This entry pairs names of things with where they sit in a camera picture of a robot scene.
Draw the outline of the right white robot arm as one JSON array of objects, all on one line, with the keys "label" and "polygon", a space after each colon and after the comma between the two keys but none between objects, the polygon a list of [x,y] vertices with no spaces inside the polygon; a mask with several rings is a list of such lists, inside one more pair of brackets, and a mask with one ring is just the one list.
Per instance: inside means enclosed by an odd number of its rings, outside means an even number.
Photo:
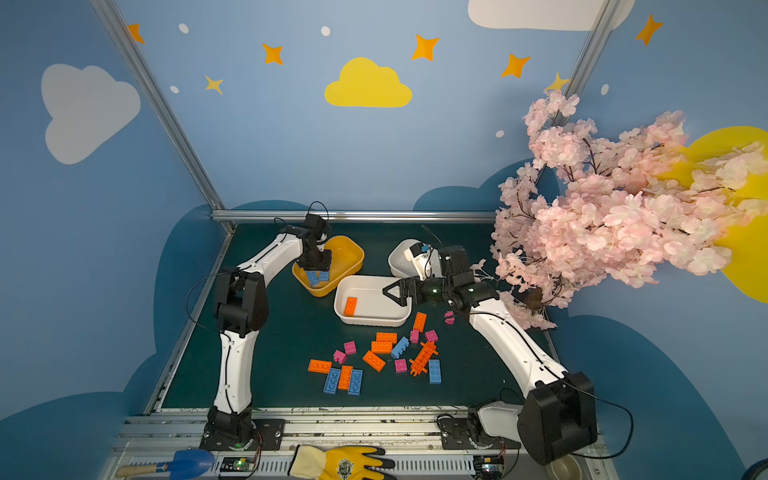
[{"label": "right white robot arm", "polygon": [[463,247],[434,250],[416,242],[402,255],[415,273],[384,287],[383,294],[402,306],[447,304],[488,341],[521,390],[519,405],[497,401],[478,410],[486,435],[519,443],[540,465],[597,441],[596,398],[589,378],[568,372],[532,340],[500,293],[476,279]]}]

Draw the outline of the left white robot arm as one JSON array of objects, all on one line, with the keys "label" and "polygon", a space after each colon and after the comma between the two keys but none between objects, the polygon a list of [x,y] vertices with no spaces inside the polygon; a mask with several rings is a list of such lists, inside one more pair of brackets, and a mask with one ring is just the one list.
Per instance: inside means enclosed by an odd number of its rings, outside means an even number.
[{"label": "left white robot arm", "polygon": [[324,247],[328,221],[308,213],[302,224],[283,226],[276,238],[223,275],[215,289],[221,363],[207,430],[243,443],[252,436],[251,371],[259,331],[269,315],[267,287],[285,267],[329,271],[332,253]]}]

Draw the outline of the white rear plastic bin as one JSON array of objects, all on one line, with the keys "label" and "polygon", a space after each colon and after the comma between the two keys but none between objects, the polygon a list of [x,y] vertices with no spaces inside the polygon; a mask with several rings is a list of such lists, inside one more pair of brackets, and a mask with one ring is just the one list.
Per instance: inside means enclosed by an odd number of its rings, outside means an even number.
[{"label": "white rear plastic bin", "polygon": [[[395,277],[408,278],[418,276],[414,266],[405,258],[405,250],[416,242],[422,242],[416,239],[403,240],[389,255],[388,264],[390,271]],[[433,257],[433,276],[441,277],[442,268],[439,258],[439,252],[435,249]]]}]

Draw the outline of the white plastic bin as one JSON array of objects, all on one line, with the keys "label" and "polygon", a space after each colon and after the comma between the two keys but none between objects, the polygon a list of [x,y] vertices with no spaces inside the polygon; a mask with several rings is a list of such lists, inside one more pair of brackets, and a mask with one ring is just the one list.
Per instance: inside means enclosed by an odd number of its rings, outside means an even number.
[{"label": "white plastic bin", "polygon": [[[351,275],[340,281],[334,299],[334,311],[348,325],[371,327],[400,327],[410,317],[412,305],[401,307],[382,294],[382,288],[396,277]],[[348,297],[358,299],[353,317],[343,315]]]},{"label": "white plastic bin", "polygon": [[[390,271],[395,277],[408,278],[418,276],[414,266],[405,258],[405,250],[416,242],[422,242],[416,239],[403,240],[389,255],[388,264]],[[439,258],[439,252],[435,249],[433,257],[433,276],[441,277],[442,268]]]}]

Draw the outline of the yellow plastic bin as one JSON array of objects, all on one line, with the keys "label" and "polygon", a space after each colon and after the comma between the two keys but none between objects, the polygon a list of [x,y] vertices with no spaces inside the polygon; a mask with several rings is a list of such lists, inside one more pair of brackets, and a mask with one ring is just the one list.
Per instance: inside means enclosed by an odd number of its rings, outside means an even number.
[{"label": "yellow plastic bin", "polygon": [[317,298],[332,293],[342,279],[356,274],[362,268],[365,258],[363,248],[351,238],[343,235],[331,237],[325,244],[325,250],[332,253],[328,281],[319,281],[315,285],[311,285],[306,271],[297,264],[293,264],[291,269],[294,278],[312,296]]}]

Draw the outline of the white front plastic bin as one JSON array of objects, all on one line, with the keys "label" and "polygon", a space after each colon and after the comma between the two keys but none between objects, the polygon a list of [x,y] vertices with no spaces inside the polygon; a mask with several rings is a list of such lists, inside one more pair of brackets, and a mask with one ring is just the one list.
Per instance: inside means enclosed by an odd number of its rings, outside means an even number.
[{"label": "white front plastic bin", "polygon": [[[371,327],[400,327],[410,317],[412,305],[401,307],[382,294],[382,288],[396,277],[351,275],[340,281],[334,299],[334,311],[348,325]],[[348,297],[358,299],[353,317],[343,315]]]}]

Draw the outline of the orange lego brick center stack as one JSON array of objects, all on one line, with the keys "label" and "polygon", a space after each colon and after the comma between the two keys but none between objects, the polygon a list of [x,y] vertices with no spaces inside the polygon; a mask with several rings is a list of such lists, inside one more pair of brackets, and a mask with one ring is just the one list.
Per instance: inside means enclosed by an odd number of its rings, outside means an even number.
[{"label": "orange lego brick center stack", "polygon": [[377,332],[370,350],[375,354],[390,354],[398,340],[397,333]]}]

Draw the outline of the orange lego long assembly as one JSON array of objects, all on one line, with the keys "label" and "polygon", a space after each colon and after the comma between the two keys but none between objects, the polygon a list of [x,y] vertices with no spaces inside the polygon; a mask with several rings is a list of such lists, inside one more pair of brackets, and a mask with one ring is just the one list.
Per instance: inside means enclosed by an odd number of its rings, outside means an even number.
[{"label": "orange lego long assembly", "polygon": [[414,359],[409,360],[410,375],[416,377],[422,373],[427,373],[429,361],[437,354],[438,352],[434,342],[422,342],[421,350],[418,355]]}]

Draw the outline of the circuit board right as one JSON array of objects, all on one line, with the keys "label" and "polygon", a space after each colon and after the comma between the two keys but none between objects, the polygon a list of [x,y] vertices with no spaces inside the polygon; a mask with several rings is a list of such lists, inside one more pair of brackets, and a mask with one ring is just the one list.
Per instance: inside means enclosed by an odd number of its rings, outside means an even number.
[{"label": "circuit board right", "polygon": [[499,456],[473,457],[472,461],[474,480],[500,480],[505,472],[505,461]]}]

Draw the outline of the pink cherry blossom tree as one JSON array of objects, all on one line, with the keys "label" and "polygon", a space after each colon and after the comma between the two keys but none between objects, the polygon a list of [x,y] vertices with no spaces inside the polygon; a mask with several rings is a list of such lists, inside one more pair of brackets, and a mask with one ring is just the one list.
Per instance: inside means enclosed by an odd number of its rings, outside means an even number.
[{"label": "pink cherry blossom tree", "polygon": [[579,99],[558,90],[524,118],[533,158],[500,187],[492,255],[501,296],[517,323],[546,330],[548,307],[612,278],[634,288],[660,264],[697,276],[725,269],[724,241],[767,214],[746,192],[767,172],[763,144],[750,142],[692,161],[681,112],[602,138],[575,116]]}]

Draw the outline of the yellow work glove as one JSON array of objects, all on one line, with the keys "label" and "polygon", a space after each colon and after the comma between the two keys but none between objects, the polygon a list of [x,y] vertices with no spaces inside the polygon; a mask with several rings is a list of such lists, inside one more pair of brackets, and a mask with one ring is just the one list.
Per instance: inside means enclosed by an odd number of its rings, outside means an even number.
[{"label": "yellow work glove", "polygon": [[395,479],[395,462],[385,450],[373,446],[341,446],[324,450],[301,445],[296,449],[288,475],[298,479]]}]

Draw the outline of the green circuit board left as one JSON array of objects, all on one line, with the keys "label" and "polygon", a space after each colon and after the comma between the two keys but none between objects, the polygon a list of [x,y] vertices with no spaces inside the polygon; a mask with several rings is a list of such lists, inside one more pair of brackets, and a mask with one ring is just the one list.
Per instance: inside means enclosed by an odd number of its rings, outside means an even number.
[{"label": "green circuit board left", "polygon": [[256,461],[251,457],[224,457],[219,463],[219,474],[251,474]]}]

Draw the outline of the blue toy shovel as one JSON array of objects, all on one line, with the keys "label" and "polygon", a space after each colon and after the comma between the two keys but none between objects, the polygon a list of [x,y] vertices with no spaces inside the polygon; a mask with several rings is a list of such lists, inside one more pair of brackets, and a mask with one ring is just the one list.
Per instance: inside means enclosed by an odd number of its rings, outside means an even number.
[{"label": "blue toy shovel", "polygon": [[117,469],[116,478],[127,478],[155,473],[168,473],[171,480],[195,479],[214,465],[214,455],[202,449],[177,451],[171,461],[145,465],[125,465]]}]

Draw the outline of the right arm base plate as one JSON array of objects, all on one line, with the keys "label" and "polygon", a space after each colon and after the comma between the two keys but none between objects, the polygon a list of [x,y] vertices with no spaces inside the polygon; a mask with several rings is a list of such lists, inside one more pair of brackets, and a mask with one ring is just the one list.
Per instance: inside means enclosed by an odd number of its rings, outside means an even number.
[{"label": "right arm base plate", "polygon": [[468,417],[439,416],[436,419],[443,450],[516,450],[522,444],[504,437],[491,436],[478,420]]}]

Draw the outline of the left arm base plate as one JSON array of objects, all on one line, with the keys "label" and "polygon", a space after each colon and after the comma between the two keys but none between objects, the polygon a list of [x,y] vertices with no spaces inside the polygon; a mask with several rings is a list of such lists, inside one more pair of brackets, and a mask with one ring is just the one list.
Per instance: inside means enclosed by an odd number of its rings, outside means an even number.
[{"label": "left arm base plate", "polygon": [[256,452],[277,451],[281,447],[286,421],[284,419],[252,419],[244,435],[215,431],[206,426],[199,447],[206,451]]}]

